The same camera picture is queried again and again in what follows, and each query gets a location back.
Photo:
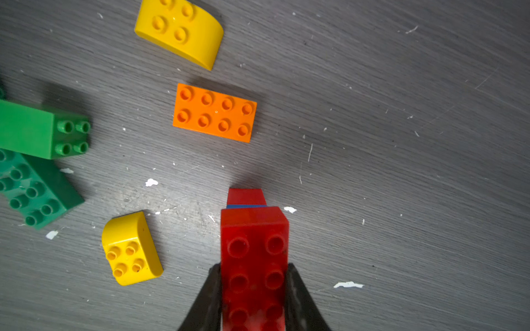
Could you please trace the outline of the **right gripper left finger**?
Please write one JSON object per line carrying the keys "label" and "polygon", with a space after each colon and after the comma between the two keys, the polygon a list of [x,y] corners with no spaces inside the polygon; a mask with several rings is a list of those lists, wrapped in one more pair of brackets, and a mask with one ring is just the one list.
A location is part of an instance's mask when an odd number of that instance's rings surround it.
{"label": "right gripper left finger", "polygon": [[220,264],[212,266],[189,313],[178,331],[220,331],[222,329],[222,275]]}

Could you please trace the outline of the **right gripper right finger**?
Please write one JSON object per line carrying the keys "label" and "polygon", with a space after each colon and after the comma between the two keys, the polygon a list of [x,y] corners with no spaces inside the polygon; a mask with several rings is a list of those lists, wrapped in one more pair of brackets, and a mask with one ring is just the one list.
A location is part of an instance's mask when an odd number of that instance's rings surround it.
{"label": "right gripper right finger", "polygon": [[286,273],[284,310],[286,331],[331,331],[293,263]]}

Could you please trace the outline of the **red long lego brick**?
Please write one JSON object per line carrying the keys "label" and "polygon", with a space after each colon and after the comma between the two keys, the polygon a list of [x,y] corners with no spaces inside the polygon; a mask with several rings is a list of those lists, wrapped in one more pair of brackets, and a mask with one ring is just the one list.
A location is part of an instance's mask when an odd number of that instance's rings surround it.
{"label": "red long lego brick", "polygon": [[284,330],[289,222],[278,207],[221,214],[224,330]]}

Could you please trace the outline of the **red square lego brick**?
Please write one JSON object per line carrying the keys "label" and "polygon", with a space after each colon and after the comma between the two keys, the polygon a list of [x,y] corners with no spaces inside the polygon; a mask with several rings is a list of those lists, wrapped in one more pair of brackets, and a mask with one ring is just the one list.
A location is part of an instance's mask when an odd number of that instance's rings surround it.
{"label": "red square lego brick", "polygon": [[230,188],[227,205],[266,205],[261,189]]}

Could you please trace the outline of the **blue square lego brick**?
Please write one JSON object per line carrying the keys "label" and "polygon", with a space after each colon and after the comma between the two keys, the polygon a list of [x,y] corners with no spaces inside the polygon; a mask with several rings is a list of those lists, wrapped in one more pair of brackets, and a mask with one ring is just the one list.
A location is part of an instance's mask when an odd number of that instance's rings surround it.
{"label": "blue square lego brick", "polygon": [[227,205],[226,206],[226,209],[247,209],[247,208],[267,208],[268,206],[267,205]]}

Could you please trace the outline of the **yellow curved lego brick near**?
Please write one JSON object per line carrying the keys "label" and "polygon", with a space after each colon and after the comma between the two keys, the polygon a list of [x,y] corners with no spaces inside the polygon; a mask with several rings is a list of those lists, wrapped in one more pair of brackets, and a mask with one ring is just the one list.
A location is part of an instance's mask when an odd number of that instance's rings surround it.
{"label": "yellow curved lego brick near", "polygon": [[142,211],[111,219],[103,229],[102,247],[119,285],[148,281],[164,271]]}

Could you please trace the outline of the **yellow curved lego brick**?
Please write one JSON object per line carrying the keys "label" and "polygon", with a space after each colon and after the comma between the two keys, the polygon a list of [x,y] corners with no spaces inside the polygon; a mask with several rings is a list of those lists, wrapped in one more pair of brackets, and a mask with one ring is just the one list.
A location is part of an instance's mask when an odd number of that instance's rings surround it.
{"label": "yellow curved lego brick", "polygon": [[164,271],[142,211],[111,219],[103,229],[102,247],[119,285],[148,281]]}
{"label": "yellow curved lego brick", "polygon": [[135,33],[212,70],[224,29],[210,13],[185,0],[143,0]]}

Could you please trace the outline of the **orange flat lego brick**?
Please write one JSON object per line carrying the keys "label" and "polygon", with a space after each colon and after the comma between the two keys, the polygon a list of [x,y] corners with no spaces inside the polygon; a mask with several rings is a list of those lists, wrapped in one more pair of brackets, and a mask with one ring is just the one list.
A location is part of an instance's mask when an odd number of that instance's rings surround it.
{"label": "orange flat lego brick", "polygon": [[173,125],[248,143],[257,107],[256,102],[247,99],[178,84]]}

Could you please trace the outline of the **dark green wide lego brick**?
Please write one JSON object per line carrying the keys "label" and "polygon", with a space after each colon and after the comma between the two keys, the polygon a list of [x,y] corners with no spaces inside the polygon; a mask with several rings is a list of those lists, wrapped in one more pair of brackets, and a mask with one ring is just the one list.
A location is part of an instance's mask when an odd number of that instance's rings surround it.
{"label": "dark green wide lego brick", "polygon": [[24,223],[41,229],[84,203],[54,161],[1,150],[1,194]]}

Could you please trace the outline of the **light green square lego brick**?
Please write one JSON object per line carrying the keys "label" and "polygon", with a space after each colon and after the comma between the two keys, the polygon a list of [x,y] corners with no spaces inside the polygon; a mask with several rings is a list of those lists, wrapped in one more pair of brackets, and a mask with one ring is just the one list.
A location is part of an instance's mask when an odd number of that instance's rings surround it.
{"label": "light green square lego brick", "polygon": [[1,100],[1,148],[43,159],[88,152],[87,116]]}

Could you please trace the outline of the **yellow curved lego brick far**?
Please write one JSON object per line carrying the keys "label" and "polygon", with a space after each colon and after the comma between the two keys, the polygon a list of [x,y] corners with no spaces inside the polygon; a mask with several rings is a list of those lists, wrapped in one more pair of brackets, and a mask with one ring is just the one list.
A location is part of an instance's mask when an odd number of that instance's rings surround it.
{"label": "yellow curved lego brick far", "polygon": [[224,29],[210,13],[185,0],[143,0],[135,33],[212,70]]}

